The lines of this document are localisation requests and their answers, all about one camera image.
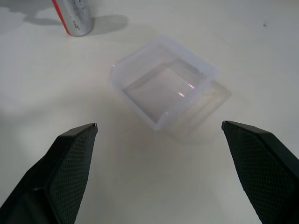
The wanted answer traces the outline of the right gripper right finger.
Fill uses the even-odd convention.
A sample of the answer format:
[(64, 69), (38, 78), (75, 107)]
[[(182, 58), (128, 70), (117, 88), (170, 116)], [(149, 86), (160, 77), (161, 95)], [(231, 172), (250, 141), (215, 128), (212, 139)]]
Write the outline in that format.
[(272, 133), (223, 121), (235, 169), (262, 224), (299, 224), (299, 159)]

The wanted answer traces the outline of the clear jar with contents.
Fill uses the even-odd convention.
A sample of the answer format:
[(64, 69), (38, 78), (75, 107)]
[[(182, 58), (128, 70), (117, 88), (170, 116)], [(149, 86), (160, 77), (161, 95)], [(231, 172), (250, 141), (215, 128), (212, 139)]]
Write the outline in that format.
[(84, 36), (91, 32), (93, 19), (88, 0), (52, 0), (68, 35)]

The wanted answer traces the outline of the clear plastic container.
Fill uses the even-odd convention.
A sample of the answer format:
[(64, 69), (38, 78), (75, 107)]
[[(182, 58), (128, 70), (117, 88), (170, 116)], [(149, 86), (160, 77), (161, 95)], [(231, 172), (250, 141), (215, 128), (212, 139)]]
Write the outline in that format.
[(160, 36), (111, 68), (110, 82), (154, 130), (188, 109), (217, 69), (167, 36)]

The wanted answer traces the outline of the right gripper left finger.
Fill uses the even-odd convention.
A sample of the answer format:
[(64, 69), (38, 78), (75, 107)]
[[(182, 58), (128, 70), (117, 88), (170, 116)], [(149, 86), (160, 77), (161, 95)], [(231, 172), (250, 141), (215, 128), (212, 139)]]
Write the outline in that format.
[(74, 224), (97, 132), (91, 123), (59, 135), (0, 207), (0, 224)]

